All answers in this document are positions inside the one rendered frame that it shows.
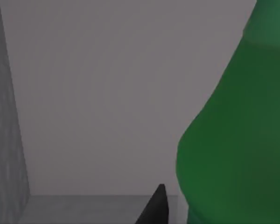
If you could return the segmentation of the green bottle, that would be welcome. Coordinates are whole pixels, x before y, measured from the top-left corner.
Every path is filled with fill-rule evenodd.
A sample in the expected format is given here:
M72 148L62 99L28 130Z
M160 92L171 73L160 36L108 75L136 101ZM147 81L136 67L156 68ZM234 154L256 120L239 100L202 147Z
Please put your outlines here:
M280 224L280 0L256 1L176 175L187 224Z

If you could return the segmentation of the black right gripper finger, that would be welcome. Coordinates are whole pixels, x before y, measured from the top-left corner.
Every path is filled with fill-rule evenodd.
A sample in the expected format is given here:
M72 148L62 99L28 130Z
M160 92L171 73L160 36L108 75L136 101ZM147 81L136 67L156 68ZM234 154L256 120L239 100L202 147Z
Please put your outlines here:
M169 224L165 184L159 184L135 224Z

